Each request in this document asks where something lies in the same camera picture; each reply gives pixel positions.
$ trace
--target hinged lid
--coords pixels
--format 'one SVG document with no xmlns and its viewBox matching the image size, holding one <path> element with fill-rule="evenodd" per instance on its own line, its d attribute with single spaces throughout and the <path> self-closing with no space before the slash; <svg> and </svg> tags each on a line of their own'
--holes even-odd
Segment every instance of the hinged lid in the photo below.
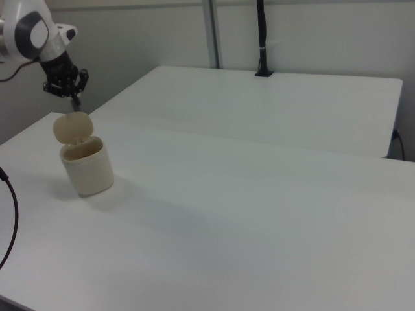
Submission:
<svg viewBox="0 0 415 311">
<path fill-rule="evenodd" d="M 76 144 L 92 135 L 92 120 L 84 112 L 68 113 L 54 122 L 53 133 L 62 144 Z"/>
</svg>

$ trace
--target table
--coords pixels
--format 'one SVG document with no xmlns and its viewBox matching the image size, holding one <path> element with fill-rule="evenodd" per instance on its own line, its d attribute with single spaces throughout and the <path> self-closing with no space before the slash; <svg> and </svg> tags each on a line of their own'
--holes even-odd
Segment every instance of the table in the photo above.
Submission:
<svg viewBox="0 0 415 311">
<path fill-rule="evenodd" d="M 115 184 L 79 198 L 58 116 L 0 146 L 21 207 L 0 295 L 36 311 L 415 305 L 413 163 L 93 118 Z M 0 253 L 9 196 L 0 187 Z"/>
<path fill-rule="evenodd" d="M 388 154 L 402 81 L 158 67 L 91 115 L 359 156 Z"/>
</svg>

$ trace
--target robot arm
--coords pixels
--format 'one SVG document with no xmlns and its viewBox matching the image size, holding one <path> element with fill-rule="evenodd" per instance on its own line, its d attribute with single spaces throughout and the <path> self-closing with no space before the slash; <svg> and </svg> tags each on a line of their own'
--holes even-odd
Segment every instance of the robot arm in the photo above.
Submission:
<svg viewBox="0 0 415 311">
<path fill-rule="evenodd" d="M 59 97 L 72 97 L 88 81 L 88 72 L 73 65 L 66 47 L 77 35 L 74 26 L 55 24 L 44 0 L 4 0 L 0 19 L 0 62 L 36 60 L 46 73 L 46 92 Z"/>
</svg>

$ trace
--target black cable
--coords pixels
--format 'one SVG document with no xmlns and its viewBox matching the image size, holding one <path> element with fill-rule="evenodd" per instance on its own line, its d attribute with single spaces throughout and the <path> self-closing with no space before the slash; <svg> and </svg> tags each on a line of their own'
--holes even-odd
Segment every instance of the black cable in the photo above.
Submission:
<svg viewBox="0 0 415 311">
<path fill-rule="evenodd" d="M 12 251 L 14 241 L 16 240 L 16 235 L 18 233 L 18 225 L 19 225 L 19 205 L 18 205 L 18 199 L 16 198 L 16 193 L 14 192 L 12 184 L 8 180 L 8 176 L 5 173 L 5 171 L 0 167 L 0 179 L 4 181 L 8 188 L 10 189 L 10 192 L 12 193 L 13 202 L 14 202 L 14 228 L 13 228 L 13 235 L 12 239 L 10 241 L 10 244 L 8 245 L 8 249 L 6 252 L 5 257 L 0 262 L 0 269 L 5 265 L 5 262 L 10 255 L 10 252 Z"/>
<path fill-rule="evenodd" d="M 405 160 L 405 149 L 403 148 L 402 137 L 399 134 L 399 132 L 396 133 L 396 138 L 398 138 L 399 142 L 401 143 L 402 161 L 404 161 Z"/>
<path fill-rule="evenodd" d="M 37 62 L 36 60 L 31 60 L 31 61 L 29 61 L 29 62 L 27 62 L 27 63 L 24 63 L 24 64 L 20 65 L 20 66 L 16 69 L 16 71 L 14 72 L 14 74 L 12 74 L 12 76 L 9 76 L 7 79 L 0 80 L 0 82 L 7 82 L 7 81 L 10 81 L 11 79 L 13 79 L 13 78 L 14 78 L 14 76 L 16 76 L 16 75 L 17 75 L 17 73 L 20 71 L 20 69 L 22 69 L 22 68 L 24 68 L 24 67 L 26 67 L 26 66 L 32 65 L 33 63 L 36 63 L 36 62 Z"/>
</svg>

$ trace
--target wall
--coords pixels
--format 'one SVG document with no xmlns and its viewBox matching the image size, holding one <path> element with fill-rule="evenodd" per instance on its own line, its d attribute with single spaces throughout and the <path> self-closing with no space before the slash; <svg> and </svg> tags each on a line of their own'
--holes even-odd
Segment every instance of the wall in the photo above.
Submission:
<svg viewBox="0 0 415 311">
<path fill-rule="evenodd" d="M 156 66 L 211 67 L 201 1 L 158 0 L 156 6 L 147 5 L 146 0 L 134 3 L 140 1 L 140 5 L 111 9 L 71 10 L 61 10 L 62 1 L 48 1 L 55 22 L 78 28 L 68 52 L 78 68 L 89 71 L 81 96 L 87 113 Z M 2 65 L 0 78 L 8 77 L 17 66 Z M 0 84 L 0 144 L 49 112 L 71 111 L 68 100 L 43 92 L 45 80 L 41 67 L 34 64 Z"/>
<path fill-rule="evenodd" d="M 283 40 L 268 49 L 273 70 L 402 79 L 397 127 L 415 161 L 415 3 L 267 5 L 265 14 L 268 40 Z M 256 6 L 219 0 L 217 18 L 223 68 L 256 70 Z"/>
</svg>

